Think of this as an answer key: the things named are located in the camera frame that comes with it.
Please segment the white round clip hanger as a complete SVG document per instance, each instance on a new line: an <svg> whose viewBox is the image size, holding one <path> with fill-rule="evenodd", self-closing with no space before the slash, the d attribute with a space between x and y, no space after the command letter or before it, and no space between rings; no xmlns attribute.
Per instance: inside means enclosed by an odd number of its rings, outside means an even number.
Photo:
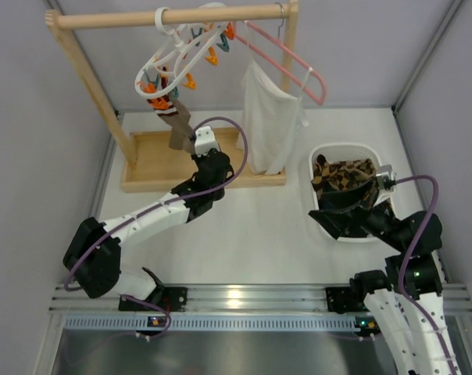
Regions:
<svg viewBox="0 0 472 375"><path fill-rule="evenodd" d="M234 38L232 22L182 23L177 27L163 22L167 7L156 10L155 25L166 37L161 47L138 71L135 91L155 111L167 111L168 101L178 98L178 88L196 89L192 69L200 60L216 66L216 48L229 51L229 41Z"/></svg>

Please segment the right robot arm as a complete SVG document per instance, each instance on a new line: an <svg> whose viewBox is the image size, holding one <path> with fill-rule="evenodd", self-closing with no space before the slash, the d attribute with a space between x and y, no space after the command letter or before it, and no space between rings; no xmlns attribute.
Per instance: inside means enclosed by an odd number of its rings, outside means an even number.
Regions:
<svg viewBox="0 0 472 375"><path fill-rule="evenodd" d="M398 251L386 258L384 270L361 271L348 286L327 288L329 311L370 313L375 326L360 323L359 337L381 334L400 374L459 374L445 322L443 285L432 255L442 246L442 223L434 210L403 220L380 206L308 214L334 239L355 228Z"/></svg>

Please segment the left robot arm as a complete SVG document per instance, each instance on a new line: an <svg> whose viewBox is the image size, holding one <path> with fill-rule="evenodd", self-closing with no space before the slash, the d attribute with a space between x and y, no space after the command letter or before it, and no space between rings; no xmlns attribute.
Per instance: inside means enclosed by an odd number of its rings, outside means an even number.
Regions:
<svg viewBox="0 0 472 375"><path fill-rule="evenodd" d="M342 242L309 216L307 172L288 170L281 187L239 188L223 197L192 186L179 194L134 196L135 210L113 198L115 218L86 219L63 264L92 298L146 299L168 284L344 284L378 268L380 241Z"/></svg>

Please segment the plain brown sock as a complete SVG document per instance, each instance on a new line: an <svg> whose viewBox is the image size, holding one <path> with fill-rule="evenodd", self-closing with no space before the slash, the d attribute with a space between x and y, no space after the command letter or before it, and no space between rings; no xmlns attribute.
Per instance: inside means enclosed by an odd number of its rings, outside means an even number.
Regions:
<svg viewBox="0 0 472 375"><path fill-rule="evenodd" d="M195 146L191 142L193 129L190 126L191 114L173 93L162 97L166 101L166 109L154 109L156 115L170 127L169 147L173 150L195 153Z"/></svg>

